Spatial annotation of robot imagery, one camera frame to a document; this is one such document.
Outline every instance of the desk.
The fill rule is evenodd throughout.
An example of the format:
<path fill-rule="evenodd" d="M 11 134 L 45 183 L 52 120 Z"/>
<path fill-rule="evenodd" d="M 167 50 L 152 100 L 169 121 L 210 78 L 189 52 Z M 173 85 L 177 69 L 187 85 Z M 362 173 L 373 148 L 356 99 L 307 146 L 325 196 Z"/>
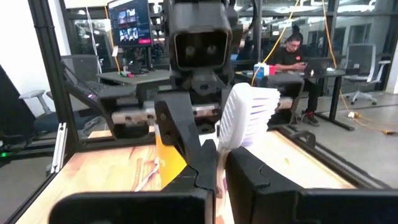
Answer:
<path fill-rule="evenodd" d="M 252 75 L 246 75 L 245 72 L 247 72 L 247 71 L 235 72 L 235 74 L 237 74 L 240 77 L 246 77 L 251 81 Z M 353 127 L 336 120 L 338 98 L 340 96 L 341 80 L 343 79 L 343 76 L 347 76 L 344 70 L 327 71 L 326 75 L 319 75 L 319 74 L 314 74 L 312 76 L 301 75 L 302 78 L 307 78 L 307 79 L 310 79 L 310 78 L 335 78 L 335 84 L 333 85 L 333 93 L 332 93 L 332 97 L 331 97 L 329 116 L 325 116 L 321 113 L 315 113 L 315 115 L 321 119 L 329 121 L 329 122 L 331 122 L 341 128 L 344 128 L 348 131 L 354 131 Z"/>
<path fill-rule="evenodd" d="M 170 78 L 170 72 L 168 70 L 155 70 L 143 75 L 136 75 L 134 78 L 122 77 L 120 76 L 119 72 L 106 72 L 97 74 L 97 77 L 100 78 L 100 80 L 102 80 L 104 83 L 114 82 L 117 84 L 138 85 L 142 83 L 168 80 Z"/>
<path fill-rule="evenodd" d="M 97 131 L 90 138 L 110 135 L 109 131 Z M 267 147 L 255 153 L 256 156 L 264 158 L 263 161 L 274 170 L 302 187 L 355 188 L 280 133 L 270 131 L 264 135 L 264 139 Z M 74 193 L 132 192 L 153 171 L 156 157 L 155 145 L 76 153 L 20 217 L 17 224 L 46 224 L 53 205 Z M 160 175 L 153 175 L 142 190 L 160 190 Z M 228 197 L 222 216 L 216 219 L 216 224 L 224 223 L 234 223 Z"/>

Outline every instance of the wooden table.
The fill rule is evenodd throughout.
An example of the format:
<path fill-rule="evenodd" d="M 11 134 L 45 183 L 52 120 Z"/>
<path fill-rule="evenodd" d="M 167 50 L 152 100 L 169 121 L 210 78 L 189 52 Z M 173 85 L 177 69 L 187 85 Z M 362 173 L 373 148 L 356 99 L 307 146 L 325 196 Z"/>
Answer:
<path fill-rule="evenodd" d="M 90 137 L 110 135 L 109 131 L 98 131 Z M 281 134 L 268 132 L 264 139 L 267 141 L 265 149 L 254 154 L 299 185 L 307 188 L 354 188 Z M 155 169 L 156 157 L 155 145 L 76 153 L 17 223 L 46 224 L 52 206 L 74 193 L 134 191 Z M 159 173 L 153 175 L 142 190 L 160 190 Z M 229 199 L 216 223 L 233 224 Z"/>

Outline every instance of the pants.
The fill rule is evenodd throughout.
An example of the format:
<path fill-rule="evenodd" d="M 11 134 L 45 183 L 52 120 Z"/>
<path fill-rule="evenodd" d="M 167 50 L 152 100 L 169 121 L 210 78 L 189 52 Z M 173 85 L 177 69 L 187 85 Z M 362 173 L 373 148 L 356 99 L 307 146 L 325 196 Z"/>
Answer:
<path fill-rule="evenodd" d="M 308 105 L 305 112 L 315 112 L 318 107 L 318 97 L 321 93 L 320 86 L 311 82 L 310 80 L 305 79 L 303 91 L 308 92 Z"/>

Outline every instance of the floor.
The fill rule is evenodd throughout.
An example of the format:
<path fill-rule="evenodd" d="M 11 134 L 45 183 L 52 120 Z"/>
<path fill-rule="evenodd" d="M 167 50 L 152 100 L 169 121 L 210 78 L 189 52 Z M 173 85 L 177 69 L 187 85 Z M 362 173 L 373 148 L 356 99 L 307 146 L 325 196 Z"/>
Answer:
<path fill-rule="evenodd" d="M 398 95 L 374 93 L 378 99 L 377 106 L 371 107 L 369 101 L 358 100 L 354 106 L 348 103 L 350 108 L 358 108 L 365 118 L 373 121 L 364 123 L 369 126 L 377 126 L 378 129 L 394 129 L 398 131 Z M 303 99 L 299 108 L 304 109 L 307 102 Z M 320 98 L 319 111 L 328 111 L 330 97 Z M 313 131 L 317 141 L 329 147 L 339 155 L 369 172 L 376 178 L 384 181 L 392 187 L 398 188 L 398 137 L 386 136 L 383 133 L 364 128 L 347 117 L 342 100 L 339 102 L 338 120 L 352 125 L 356 131 L 348 132 L 322 120 L 319 128 L 313 128 L 299 123 L 299 129 Z M 93 130 L 106 129 L 105 124 L 94 127 Z M 0 223 L 4 223 L 26 198 L 44 181 L 45 167 L 51 162 L 51 158 L 27 159 L 14 161 L 0 168 Z"/>

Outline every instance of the toothbrush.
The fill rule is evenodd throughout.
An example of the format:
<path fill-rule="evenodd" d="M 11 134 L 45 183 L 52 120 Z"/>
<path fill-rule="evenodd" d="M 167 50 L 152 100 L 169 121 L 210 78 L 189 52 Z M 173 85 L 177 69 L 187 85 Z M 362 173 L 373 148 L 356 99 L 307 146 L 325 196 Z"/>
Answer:
<path fill-rule="evenodd" d="M 280 93 L 276 89 L 236 84 L 226 100 L 220 122 L 218 139 L 216 216 L 225 205 L 225 162 L 231 150 L 250 147 L 268 129 L 267 123 L 279 105 Z"/>

